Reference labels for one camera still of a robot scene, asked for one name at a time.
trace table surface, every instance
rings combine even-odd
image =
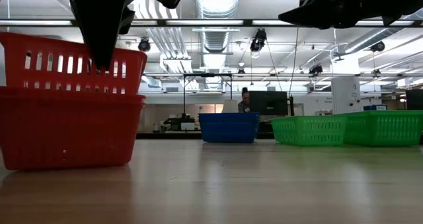
[[[0,165],[0,223],[417,224],[423,156],[418,147],[138,140],[125,167]]]

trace plastic basket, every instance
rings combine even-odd
[[[131,160],[144,96],[0,87],[9,170],[105,167]]]
[[[252,143],[258,129],[258,113],[199,114],[205,142]]]
[[[147,56],[114,50],[110,71],[97,70],[84,44],[0,33],[8,87],[136,94]]]
[[[342,145],[346,118],[336,116],[294,116],[271,120],[275,139],[288,145]]]
[[[418,145],[423,111],[365,111],[341,114],[348,119],[345,143],[368,146]]]

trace black equipment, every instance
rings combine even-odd
[[[191,118],[189,115],[182,114],[181,118],[168,118],[166,121],[163,122],[164,125],[171,125],[172,131],[181,131],[181,123],[194,123],[195,119]]]
[[[298,26],[350,28],[359,20],[382,17],[389,26],[423,7],[423,0],[300,0],[300,6],[279,15]]]
[[[423,90],[413,89],[405,91],[407,110],[423,110]]]
[[[252,39],[250,50],[251,52],[259,52],[266,45],[264,42],[267,40],[265,29],[258,29],[256,36]]]
[[[151,49],[150,42],[148,38],[141,38],[141,42],[138,44],[138,49],[141,52],[149,52]]]
[[[119,34],[127,34],[135,12],[128,9],[133,0],[70,0],[84,43],[90,47],[97,67],[109,70]],[[158,0],[176,8],[180,0]]]
[[[288,95],[286,92],[250,91],[250,111],[260,115],[287,116]]]

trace person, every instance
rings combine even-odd
[[[243,100],[238,103],[238,112],[250,112],[250,93],[247,88],[243,88],[242,96]]]

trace computer monitor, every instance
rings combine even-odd
[[[407,110],[423,110],[423,90],[413,89],[405,91]]]
[[[250,91],[250,111],[260,115],[288,115],[286,92]]]

